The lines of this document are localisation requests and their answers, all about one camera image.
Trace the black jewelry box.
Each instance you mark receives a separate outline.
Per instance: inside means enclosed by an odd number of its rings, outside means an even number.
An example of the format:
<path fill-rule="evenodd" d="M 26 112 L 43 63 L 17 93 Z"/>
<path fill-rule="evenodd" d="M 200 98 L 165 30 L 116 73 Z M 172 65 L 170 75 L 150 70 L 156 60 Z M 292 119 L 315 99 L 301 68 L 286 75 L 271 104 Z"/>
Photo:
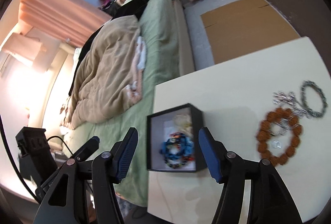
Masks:
<path fill-rule="evenodd" d="M 173 117 L 178 114 L 191 116 L 192 138 L 175 127 Z M 147 116 L 147 169 L 164 173 L 195 173 L 206 169 L 199 146 L 199 130 L 203 126 L 203 112 L 190 103 Z"/>

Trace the beige comforter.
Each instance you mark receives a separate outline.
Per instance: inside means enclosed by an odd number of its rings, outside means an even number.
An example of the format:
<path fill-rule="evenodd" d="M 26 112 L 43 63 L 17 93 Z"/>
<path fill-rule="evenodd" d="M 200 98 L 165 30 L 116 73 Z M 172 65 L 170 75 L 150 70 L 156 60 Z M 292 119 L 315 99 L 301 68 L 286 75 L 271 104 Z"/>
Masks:
<path fill-rule="evenodd" d="M 71 96 L 61 109 L 61 126 L 101 123 L 124 113 L 143 98 L 146 44 L 136 16 L 103 25 L 79 65 Z"/>

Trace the green bed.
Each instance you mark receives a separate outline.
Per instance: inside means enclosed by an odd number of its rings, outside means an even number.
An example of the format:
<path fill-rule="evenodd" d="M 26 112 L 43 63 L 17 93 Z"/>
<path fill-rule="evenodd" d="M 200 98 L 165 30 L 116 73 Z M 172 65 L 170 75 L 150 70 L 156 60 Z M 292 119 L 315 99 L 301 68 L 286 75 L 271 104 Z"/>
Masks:
<path fill-rule="evenodd" d="M 147 116 L 153 112 L 154 87 L 180 76 L 176 4 L 175 0 L 149 0 L 139 20 L 147 47 L 143 99 L 117 117 L 99 124 L 86 122 L 65 135 L 65 142 L 71 150 L 77 150 L 88 139 L 98 136 L 98 155 L 123 139 L 129 127 L 135 127 L 139 133 L 138 145 L 127 176 L 115 186 L 115 190 L 121 198 L 141 207 L 148 204 L 146 124 Z"/>

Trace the pink curtain left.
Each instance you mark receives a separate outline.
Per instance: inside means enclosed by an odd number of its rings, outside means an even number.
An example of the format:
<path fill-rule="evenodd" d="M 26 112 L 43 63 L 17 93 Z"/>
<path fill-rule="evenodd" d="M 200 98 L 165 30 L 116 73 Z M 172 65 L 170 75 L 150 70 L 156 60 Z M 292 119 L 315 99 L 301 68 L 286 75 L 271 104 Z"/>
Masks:
<path fill-rule="evenodd" d="M 20 21 L 75 47 L 111 18 L 84 0 L 20 0 L 18 12 Z"/>

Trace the black clothing on bed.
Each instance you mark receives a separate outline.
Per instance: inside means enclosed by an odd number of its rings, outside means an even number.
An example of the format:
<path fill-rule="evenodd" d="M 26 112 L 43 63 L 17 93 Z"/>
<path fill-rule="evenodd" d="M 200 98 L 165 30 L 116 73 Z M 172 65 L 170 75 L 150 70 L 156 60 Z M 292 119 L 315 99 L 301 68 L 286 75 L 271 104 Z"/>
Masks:
<path fill-rule="evenodd" d="M 123 17 L 123 16 L 130 16 L 130 15 L 135 15 L 136 18 L 139 20 L 142 16 L 144 10 L 146 9 L 149 1 L 150 0 L 132 0 L 127 4 L 124 4 L 123 6 L 118 8 L 117 11 L 114 13 L 112 20 Z M 72 95 L 77 70 L 78 70 L 81 62 L 83 61 L 83 59 L 85 58 L 85 56 L 87 55 L 89 50 L 91 49 L 92 42 L 95 39 L 95 37 L 97 36 L 97 34 L 100 32 L 101 28 L 102 28 L 102 26 L 97 31 L 92 33 L 92 35 L 88 38 L 88 40 L 85 42 L 85 44 L 82 47 L 82 50 L 79 54 L 79 59 L 78 59 L 78 62 L 77 62 L 76 68 L 75 68 L 75 73 L 73 76 L 71 88 L 68 92 L 69 96 Z"/>

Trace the flat brown cardboard sheet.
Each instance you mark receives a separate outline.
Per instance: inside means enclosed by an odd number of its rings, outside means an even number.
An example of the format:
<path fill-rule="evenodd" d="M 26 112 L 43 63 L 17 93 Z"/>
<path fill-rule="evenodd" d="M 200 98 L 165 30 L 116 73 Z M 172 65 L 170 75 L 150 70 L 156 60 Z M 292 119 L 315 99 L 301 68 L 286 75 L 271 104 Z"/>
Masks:
<path fill-rule="evenodd" d="M 300 37 L 265 0 L 238 0 L 201 18 L 216 64 Z"/>

